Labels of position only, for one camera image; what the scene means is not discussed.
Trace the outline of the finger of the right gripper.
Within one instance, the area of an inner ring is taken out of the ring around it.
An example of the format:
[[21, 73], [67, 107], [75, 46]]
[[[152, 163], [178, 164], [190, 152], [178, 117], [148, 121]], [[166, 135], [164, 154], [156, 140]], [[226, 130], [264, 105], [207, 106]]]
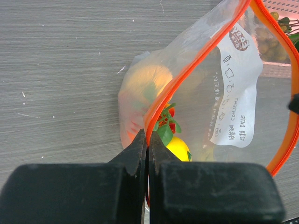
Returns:
[[299, 94], [294, 94], [290, 103], [288, 105], [288, 109], [296, 114], [299, 114]]

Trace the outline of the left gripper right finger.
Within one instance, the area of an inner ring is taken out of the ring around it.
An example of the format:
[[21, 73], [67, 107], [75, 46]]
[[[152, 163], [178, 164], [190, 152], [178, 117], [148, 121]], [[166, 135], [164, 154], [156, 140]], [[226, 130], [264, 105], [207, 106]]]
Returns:
[[183, 162], [157, 133], [148, 156], [152, 224], [279, 224], [285, 218], [275, 182], [261, 165]]

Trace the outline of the clear zip bag orange zipper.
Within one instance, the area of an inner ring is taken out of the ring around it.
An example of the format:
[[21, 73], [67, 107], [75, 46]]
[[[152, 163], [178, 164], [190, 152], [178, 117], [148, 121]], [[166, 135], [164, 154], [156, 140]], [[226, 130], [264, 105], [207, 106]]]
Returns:
[[271, 24], [261, 1], [223, 0], [165, 48], [134, 57], [129, 69], [162, 65], [173, 75], [150, 105], [118, 94], [118, 105], [146, 108], [146, 139], [166, 104], [176, 103], [182, 132], [174, 137], [192, 161], [250, 162], [279, 172], [299, 138], [299, 115], [288, 109], [299, 79], [263, 75], [254, 16], [269, 30]]

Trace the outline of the red-orange persimmon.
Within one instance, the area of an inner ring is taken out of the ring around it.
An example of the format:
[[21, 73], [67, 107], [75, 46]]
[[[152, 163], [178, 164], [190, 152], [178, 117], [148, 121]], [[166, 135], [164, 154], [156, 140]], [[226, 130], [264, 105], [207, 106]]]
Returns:
[[119, 104], [120, 137], [123, 148], [128, 147], [140, 129], [144, 128], [143, 116], [146, 108], [132, 108], [126, 104]]

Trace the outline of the brown longan bunch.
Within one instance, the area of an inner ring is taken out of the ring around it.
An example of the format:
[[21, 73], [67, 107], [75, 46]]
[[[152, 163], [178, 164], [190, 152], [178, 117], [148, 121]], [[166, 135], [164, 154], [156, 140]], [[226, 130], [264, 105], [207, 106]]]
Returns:
[[287, 52], [274, 34], [260, 22], [256, 15], [254, 16], [254, 21], [256, 24], [255, 38], [261, 59], [264, 62], [271, 63], [290, 63]]

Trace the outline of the yellow lemon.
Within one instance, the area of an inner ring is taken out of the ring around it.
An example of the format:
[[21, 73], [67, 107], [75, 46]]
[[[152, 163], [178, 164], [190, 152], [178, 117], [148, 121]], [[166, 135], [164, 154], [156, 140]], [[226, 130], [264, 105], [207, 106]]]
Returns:
[[190, 150], [182, 139], [173, 137], [166, 147], [181, 161], [192, 161]]

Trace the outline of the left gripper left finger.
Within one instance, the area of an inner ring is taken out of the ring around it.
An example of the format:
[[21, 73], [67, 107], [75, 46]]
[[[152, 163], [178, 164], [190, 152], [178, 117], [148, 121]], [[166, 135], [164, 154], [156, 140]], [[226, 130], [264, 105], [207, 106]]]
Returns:
[[142, 224], [146, 140], [107, 163], [24, 164], [0, 193], [3, 224]]

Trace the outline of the orange fruit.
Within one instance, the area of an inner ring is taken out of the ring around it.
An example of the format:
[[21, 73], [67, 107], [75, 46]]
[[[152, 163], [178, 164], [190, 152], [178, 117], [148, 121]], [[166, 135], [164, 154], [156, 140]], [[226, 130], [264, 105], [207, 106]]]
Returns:
[[124, 77], [120, 95], [150, 105], [172, 79], [172, 73], [165, 66], [134, 65]]

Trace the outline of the pink plastic basket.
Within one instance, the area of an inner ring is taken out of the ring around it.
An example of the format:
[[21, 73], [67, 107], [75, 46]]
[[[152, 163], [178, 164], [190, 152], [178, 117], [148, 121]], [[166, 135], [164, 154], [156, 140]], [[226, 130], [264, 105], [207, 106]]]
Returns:
[[287, 52], [290, 63], [264, 62], [266, 77], [299, 78], [299, 2], [297, 0], [263, 0], [261, 6], [267, 11], [263, 17], [271, 24], [269, 30]]

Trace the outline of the red cherries green leaves sprig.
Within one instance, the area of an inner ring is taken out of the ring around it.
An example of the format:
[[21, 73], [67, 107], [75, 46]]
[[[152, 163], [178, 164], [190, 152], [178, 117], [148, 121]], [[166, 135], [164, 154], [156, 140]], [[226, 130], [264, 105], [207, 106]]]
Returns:
[[154, 126], [161, 141], [167, 146], [174, 137], [174, 134], [181, 133], [182, 129], [174, 119], [176, 103], [166, 104]]

